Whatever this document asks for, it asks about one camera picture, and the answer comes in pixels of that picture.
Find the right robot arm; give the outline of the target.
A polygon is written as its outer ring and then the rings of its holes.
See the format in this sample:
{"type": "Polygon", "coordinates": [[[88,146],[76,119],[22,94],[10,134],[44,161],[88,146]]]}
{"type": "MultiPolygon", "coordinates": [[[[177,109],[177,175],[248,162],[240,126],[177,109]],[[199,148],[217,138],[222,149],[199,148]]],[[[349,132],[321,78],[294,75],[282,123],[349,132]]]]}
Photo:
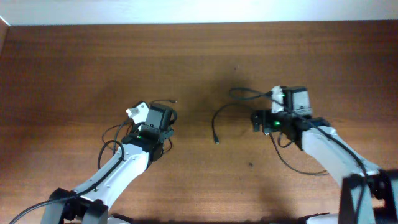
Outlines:
{"type": "Polygon", "coordinates": [[[255,130],[286,135],[319,162],[341,189],[337,214],[310,215],[305,223],[397,223],[397,171],[367,160],[330,123],[313,118],[306,88],[275,86],[256,96],[270,99],[272,106],[255,113],[255,130]]]}

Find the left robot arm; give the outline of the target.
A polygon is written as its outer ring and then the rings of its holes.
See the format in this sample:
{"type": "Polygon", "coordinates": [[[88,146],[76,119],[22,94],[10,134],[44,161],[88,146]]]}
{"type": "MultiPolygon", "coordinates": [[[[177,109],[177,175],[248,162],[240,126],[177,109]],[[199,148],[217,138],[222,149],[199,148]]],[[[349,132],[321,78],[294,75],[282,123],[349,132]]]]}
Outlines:
{"type": "Polygon", "coordinates": [[[46,205],[42,223],[124,223],[108,215],[127,186],[164,154],[164,142],[173,134],[177,112],[169,106],[141,101],[126,110],[134,126],[121,140],[113,139],[112,158],[71,191],[57,189],[46,205]]]}

